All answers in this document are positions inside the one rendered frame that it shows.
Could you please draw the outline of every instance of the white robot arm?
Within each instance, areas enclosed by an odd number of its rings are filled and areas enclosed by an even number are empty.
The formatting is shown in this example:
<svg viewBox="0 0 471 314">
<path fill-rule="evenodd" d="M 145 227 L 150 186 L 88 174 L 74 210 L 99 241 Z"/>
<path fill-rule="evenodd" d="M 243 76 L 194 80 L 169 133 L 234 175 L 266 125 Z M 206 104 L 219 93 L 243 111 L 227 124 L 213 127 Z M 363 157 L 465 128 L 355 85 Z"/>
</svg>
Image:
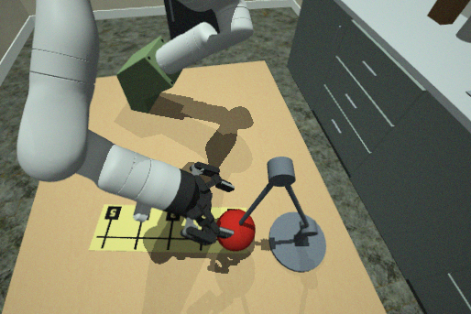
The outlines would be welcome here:
<svg viewBox="0 0 471 314">
<path fill-rule="evenodd" d="M 244 0 L 179 1 L 195 11 L 213 9 L 220 33 L 202 23 L 162 46 L 156 60 L 168 74 L 253 33 Z M 20 166 L 43 181 L 75 173 L 91 179 L 104 191 L 135 200 L 138 221 L 150 208 L 186 216 L 199 199 L 198 173 L 144 157 L 88 129 L 98 56 L 90 0 L 36 0 L 29 92 L 17 140 Z"/>
</svg>

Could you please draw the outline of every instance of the red ball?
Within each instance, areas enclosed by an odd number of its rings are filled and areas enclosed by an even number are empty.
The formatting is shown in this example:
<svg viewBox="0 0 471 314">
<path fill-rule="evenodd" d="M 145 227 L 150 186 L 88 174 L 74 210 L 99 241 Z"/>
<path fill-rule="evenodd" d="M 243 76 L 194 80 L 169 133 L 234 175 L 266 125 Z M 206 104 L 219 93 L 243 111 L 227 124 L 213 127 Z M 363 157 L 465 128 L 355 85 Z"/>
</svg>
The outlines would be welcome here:
<svg viewBox="0 0 471 314">
<path fill-rule="evenodd" d="M 246 221 L 239 225 L 240 219 L 246 213 L 242 210 L 227 210 L 217 220 L 219 227 L 234 231 L 229 238 L 217 238 L 218 242 L 227 250 L 238 252 L 246 249 L 255 238 L 255 224 L 252 217 L 248 216 Z"/>
</svg>

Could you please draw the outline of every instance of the baseboard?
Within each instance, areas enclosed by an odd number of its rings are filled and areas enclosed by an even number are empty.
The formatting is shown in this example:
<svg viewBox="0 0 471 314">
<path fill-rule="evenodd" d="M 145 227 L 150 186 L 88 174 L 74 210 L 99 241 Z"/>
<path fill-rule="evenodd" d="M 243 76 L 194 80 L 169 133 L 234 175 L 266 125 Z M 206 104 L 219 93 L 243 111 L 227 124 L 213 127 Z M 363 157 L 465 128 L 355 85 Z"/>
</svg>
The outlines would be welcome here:
<svg viewBox="0 0 471 314">
<path fill-rule="evenodd" d="M 280 8 L 290 7 L 294 13 L 299 16 L 301 7 L 295 0 L 255 0 L 246 1 L 249 10 L 258 10 L 262 8 Z M 126 17 L 143 17 L 143 16 L 164 16 L 165 6 L 155 7 L 135 7 L 135 8 L 123 8 L 115 10 L 97 10 L 93 11 L 95 19 L 114 19 L 114 18 L 126 18 Z M 10 48 L 6 51 L 6 54 L 0 61 L 0 86 L 3 84 L 6 75 L 10 71 L 13 63 L 16 60 L 21 49 L 24 47 L 29 35 L 34 29 L 36 16 L 30 16 L 27 21 L 19 30 L 15 40 L 10 45 Z"/>
</svg>

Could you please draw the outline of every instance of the lamp base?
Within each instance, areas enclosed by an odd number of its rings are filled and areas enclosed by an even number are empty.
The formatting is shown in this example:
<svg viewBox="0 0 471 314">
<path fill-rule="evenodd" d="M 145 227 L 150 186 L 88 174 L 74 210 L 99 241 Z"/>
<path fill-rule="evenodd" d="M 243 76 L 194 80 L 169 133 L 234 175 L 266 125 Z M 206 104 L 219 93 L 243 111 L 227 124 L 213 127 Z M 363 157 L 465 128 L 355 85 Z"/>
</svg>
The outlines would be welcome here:
<svg viewBox="0 0 471 314">
<path fill-rule="evenodd" d="M 306 219 L 309 227 L 301 232 L 300 214 L 285 213 L 278 217 L 269 232 L 271 251 L 283 266 L 292 271 L 311 271 L 325 256 L 325 237 L 321 227 L 311 217 L 306 216 Z"/>
</svg>

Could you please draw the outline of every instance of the floor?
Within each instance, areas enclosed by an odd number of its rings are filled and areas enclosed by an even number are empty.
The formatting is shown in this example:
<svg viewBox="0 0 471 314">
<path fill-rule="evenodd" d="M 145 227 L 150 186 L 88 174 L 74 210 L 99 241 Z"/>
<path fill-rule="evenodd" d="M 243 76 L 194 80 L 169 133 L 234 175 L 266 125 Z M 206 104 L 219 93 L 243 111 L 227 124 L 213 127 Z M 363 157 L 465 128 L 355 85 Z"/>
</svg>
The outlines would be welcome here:
<svg viewBox="0 0 471 314">
<path fill-rule="evenodd" d="M 264 60 L 311 152 L 358 254 L 388 314 L 420 314 L 417 301 L 371 221 L 322 128 L 287 69 L 298 17 L 290 8 L 251 10 L 255 34 L 196 66 Z M 128 58 L 158 36 L 170 33 L 164 16 L 97 21 L 97 77 L 116 75 Z M 33 34 L 0 86 L 0 311 L 10 283 L 38 181 L 16 160 L 16 139 L 27 98 Z"/>
</svg>

